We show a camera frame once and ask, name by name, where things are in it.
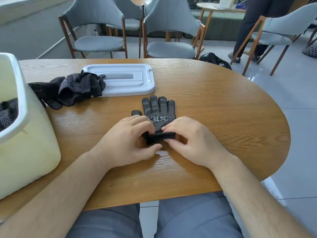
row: person's leg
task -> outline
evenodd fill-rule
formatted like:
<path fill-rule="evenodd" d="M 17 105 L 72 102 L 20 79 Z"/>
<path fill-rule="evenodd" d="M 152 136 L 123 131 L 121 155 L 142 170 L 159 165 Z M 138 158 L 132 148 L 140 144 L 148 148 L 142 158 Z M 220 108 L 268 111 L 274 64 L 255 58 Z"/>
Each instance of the person's leg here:
<path fill-rule="evenodd" d="M 143 238 L 140 204 L 82 212 L 66 238 Z"/>
<path fill-rule="evenodd" d="M 222 191 L 160 200 L 155 238 L 242 238 Z"/>
<path fill-rule="evenodd" d="M 267 12 L 268 8 L 270 7 L 271 1 L 272 0 L 248 0 L 248 7 L 239 29 L 236 45 L 233 49 L 233 56 L 239 50 L 240 46 L 243 44 L 244 40 L 248 36 L 249 32 L 251 31 L 252 27 L 255 25 L 259 17 Z M 239 58 L 242 56 L 245 46 L 238 54 Z"/>
<path fill-rule="evenodd" d="M 264 14 L 266 17 L 281 17 L 285 16 L 290 10 L 295 0 L 272 0 L 270 7 Z M 258 61 L 267 49 L 267 45 L 257 45 L 254 51 L 254 61 Z"/>

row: person's left arm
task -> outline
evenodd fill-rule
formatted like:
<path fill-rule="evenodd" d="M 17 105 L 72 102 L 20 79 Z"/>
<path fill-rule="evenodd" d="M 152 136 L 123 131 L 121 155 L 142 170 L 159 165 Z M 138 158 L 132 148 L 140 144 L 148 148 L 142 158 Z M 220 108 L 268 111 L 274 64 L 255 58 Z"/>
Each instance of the person's left arm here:
<path fill-rule="evenodd" d="M 82 154 L 28 204 L 0 227 L 5 238 L 64 238 L 88 198 L 109 171 L 149 159 L 162 147 L 137 148 L 144 132 L 154 134 L 146 116 L 122 119 L 89 152 Z"/>

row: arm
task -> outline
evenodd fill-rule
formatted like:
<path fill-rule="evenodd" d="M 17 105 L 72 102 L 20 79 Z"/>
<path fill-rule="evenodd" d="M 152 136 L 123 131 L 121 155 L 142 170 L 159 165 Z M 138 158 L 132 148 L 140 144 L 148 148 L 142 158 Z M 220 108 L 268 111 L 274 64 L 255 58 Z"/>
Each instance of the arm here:
<path fill-rule="evenodd" d="M 181 117 L 162 130 L 188 139 L 187 144 L 166 142 L 185 158 L 213 172 L 251 237 L 313 237 L 204 125 Z"/>
<path fill-rule="evenodd" d="M 0 237 L 64 238 L 105 173 L 149 159 L 162 145 L 139 149 L 142 133 L 154 133 L 146 116 L 132 116 L 113 126 L 99 143 L 81 155 L 28 204 L 0 227 Z"/>

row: wooden tabletop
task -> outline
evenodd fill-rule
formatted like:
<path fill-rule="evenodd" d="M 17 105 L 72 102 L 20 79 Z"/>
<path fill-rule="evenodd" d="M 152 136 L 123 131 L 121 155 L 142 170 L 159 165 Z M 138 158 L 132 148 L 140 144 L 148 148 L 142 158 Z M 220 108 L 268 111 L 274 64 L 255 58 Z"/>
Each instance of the wooden tabletop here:
<path fill-rule="evenodd" d="M 197 7 L 205 9 L 207 11 L 214 11 L 214 12 L 245 12 L 245 10 L 235 8 L 234 6 L 227 9 L 220 9 L 219 3 L 210 3 L 210 2 L 197 3 Z"/>
<path fill-rule="evenodd" d="M 290 146 L 286 118 L 259 86 L 240 74 L 188 59 L 55 59 L 20 61 L 27 82 L 48 82 L 79 73 L 89 64 L 146 63 L 153 69 L 157 96 L 176 103 L 176 116 L 206 125 L 230 152 L 263 180 L 283 164 Z M 16 212 L 45 188 L 82 153 L 89 151 L 119 120 L 142 109 L 145 96 L 98 97 L 63 107 L 47 108 L 61 162 L 48 175 L 0 201 L 0 220 Z M 125 205 L 220 190 L 213 174 L 164 144 L 150 160 L 111 169 L 85 209 Z"/>
<path fill-rule="evenodd" d="M 152 0 L 132 0 L 137 5 L 146 5 L 149 4 Z"/>

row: white plastic container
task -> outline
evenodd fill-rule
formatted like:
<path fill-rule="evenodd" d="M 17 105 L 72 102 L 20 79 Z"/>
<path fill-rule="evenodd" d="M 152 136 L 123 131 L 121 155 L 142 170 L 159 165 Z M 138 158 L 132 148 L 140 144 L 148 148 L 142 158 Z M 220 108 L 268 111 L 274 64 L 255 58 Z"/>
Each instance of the white plastic container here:
<path fill-rule="evenodd" d="M 41 102 L 15 56 L 0 53 L 0 103 L 18 98 L 17 119 L 0 132 L 0 199 L 51 172 L 61 153 Z"/>
<path fill-rule="evenodd" d="M 91 64 L 83 70 L 105 75 L 102 97 L 145 95 L 155 91 L 152 68 L 148 64 Z"/>
<path fill-rule="evenodd" d="M 234 2 L 235 2 L 235 0 L 220 0 L 219 1 L 219 8 L 228 9 L 228 8 L 232 7 Z"/>

